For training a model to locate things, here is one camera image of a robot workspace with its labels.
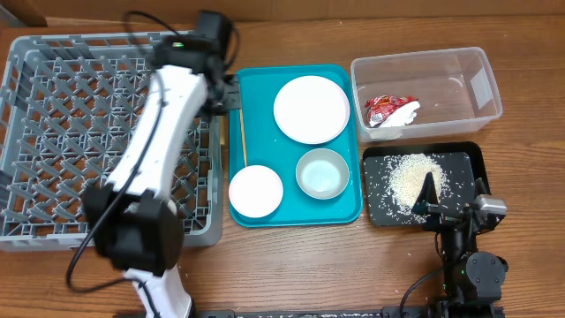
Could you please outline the wooden chopstick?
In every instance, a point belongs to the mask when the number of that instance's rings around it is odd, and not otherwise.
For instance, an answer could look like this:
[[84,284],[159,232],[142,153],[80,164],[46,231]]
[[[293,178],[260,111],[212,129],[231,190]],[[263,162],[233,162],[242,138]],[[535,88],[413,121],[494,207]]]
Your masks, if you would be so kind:
[[239,110],[239,122],[240,122],[240,134],[241,134],[244,166],[247,167],[248,162],[247,162],[246,139],[245,139],[245,117],[244,117],[243,108]]

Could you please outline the white rice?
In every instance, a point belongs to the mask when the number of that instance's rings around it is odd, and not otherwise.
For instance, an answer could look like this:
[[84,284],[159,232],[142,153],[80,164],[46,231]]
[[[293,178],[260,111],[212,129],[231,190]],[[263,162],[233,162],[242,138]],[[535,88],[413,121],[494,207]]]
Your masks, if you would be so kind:
[[427,172],[433,173],[442,207],[458,209],[474,200],[475,178],[464,152],[378,155],[363,165],[368,215],[375,226],[413,226],[426,220],[411,209]]

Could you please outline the white napkin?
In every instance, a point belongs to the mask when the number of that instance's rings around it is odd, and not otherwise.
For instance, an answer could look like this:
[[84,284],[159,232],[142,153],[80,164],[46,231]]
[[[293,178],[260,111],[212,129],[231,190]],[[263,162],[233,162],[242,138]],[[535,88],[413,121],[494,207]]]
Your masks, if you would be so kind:
[[380,124],[380,128],[397,127],[409,125],[417,116],[416,110],[420,108],[418,101],[409,102],[395,110],[385,121]]

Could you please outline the large white plate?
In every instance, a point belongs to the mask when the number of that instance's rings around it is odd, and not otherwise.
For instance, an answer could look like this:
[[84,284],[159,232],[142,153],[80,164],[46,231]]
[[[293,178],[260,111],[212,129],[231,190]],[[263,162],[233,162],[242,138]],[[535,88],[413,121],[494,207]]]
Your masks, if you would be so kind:
[[274,117],[290,139],[318,145],[343,131],[350,118],[350,102],[334,81],[315,75],[301,76],[277,93]]

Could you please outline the small pink plate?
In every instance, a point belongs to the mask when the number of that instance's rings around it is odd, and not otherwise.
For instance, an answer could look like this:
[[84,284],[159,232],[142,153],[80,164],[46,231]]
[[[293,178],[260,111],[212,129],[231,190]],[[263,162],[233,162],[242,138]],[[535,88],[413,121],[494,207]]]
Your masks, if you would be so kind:
[[230,181],[229,199],[231,206],[243,216],[268,216],[282,202],[283,182],[266,166],[247,166]]

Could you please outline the red snack wrapper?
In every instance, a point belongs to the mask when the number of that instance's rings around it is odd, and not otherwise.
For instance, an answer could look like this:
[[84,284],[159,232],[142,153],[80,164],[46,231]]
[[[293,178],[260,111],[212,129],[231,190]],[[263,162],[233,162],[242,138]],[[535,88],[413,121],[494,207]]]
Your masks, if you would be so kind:
[[382,125],[394,112],[408,104],[412,104],[416,108],[419,107],[418,99],[412,96],[382,95],[368,100],[365,103],[365,116],[368,126]]

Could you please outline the metal bowl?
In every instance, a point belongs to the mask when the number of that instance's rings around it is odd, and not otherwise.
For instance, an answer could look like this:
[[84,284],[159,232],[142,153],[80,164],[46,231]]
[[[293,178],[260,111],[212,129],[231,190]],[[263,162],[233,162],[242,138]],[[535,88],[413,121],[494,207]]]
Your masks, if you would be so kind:
[[299,159],[296,180],[306,195],[317,200],[330,200],[345,190],[350,181],[350,169],[334,150],[315,148]]

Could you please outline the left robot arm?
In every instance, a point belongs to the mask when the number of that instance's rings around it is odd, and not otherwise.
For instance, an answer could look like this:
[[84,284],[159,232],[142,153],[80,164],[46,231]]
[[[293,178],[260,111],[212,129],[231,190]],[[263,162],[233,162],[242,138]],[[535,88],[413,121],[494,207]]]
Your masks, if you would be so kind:
[[216,11],[201,11],[189,34],[173,30],[149,59],[150,84],[141,118],[117,167],[102,185],[90,185],[82,205],[89,232],[66,272],[89,243],[122,271],[113,284],[130,283],[148,317],[193,317],[177,262],[184,223],[171,200],[177,159],[196,117],[209,119],[241,107],[236,76],[229,75],[241,40],[234,23]]

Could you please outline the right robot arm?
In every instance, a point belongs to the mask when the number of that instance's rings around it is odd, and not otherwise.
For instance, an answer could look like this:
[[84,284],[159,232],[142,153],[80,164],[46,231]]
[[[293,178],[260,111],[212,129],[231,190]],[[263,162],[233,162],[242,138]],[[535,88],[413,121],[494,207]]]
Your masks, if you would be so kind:
[[435,234],[436,251],[442,265],[414,283],[399,306],[404,316],[407,296],[424,281],[443,275],[445,295],[431,299],[421,310],[424,317],[502,317],[494,303],[501,299],[501,287],[509,270],[508,263],[494,254],[480,252],[477,236],[493,231],[507,214],[503,199],[487,192],[482,178],[475,180],[474,201],[462,208],[439,203],[433,174],[428,172],[411,210],[424,216],[424,231]]

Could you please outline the black plastic tray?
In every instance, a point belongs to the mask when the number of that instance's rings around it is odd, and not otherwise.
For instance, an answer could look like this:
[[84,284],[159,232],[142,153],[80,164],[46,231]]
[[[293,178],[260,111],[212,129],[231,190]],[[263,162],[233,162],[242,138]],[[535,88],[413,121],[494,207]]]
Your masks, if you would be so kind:
[[411,209],[433,174],[443,208],[460,210],[475,199],[478,178],[487,181],[480,147],[473,142],[373,147],[362,160],[368,218],[375,226],[417,226],[425,221]]

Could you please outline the teal serving tray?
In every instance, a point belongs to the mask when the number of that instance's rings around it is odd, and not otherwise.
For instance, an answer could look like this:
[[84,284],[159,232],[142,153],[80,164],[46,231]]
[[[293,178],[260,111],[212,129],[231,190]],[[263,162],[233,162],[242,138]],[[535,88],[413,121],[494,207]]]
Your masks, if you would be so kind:
[[[350,119],[344,131],[322,148],[334,150],[350,169],[350,181],[345,190],[330,200],[317,200],[298,186],[296,167],[299,159],[313,147],[287,137],[275,123],[274,101],[278,91],[289,81],[316,75],[334,81],[351,96],[350,76],[337,64],[306,64],[255,67],[237,72],[245,117],[247,162],[267,166],[278,174],[283,184],[282,202],[270,215],[250,218],[230,208],[236,223],[247,228],[346,224],[354,222],[363,210],[363,190],[358,155],[356,119]],[[230,176],[244,168],[239,112],[233,110],[230,119]]]

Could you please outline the clear plastic bin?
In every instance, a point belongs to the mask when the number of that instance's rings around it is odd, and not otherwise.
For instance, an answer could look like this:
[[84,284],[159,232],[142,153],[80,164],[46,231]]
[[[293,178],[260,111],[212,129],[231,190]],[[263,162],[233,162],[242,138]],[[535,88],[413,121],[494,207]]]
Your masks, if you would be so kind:
[[[472,133],[503,113],[493,70],[478,47],[361,57],[350,72],[362,142]],[[365,104],[382,95],[417,99],[413,122],[371,127]]]

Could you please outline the grey plastic dish rack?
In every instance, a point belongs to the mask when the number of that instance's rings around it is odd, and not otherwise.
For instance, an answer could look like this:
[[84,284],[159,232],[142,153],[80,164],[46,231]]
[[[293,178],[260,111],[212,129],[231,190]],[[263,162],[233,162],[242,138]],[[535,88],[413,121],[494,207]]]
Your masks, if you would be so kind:
[[1,85],[1,247],[56,251],[89,226],[81,198],[116,168],[147,99],[147,49],[162,32],[29,35]]

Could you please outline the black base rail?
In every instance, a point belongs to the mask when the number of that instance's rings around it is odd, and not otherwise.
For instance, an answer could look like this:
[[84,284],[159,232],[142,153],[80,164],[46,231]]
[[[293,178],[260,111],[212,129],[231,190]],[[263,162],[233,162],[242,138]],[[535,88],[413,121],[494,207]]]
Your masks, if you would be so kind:
[[372,310],[325,310],[325,311],[270,311],[236,312],[233,310],[199,311],[197,318],[400,318],[398,307]]

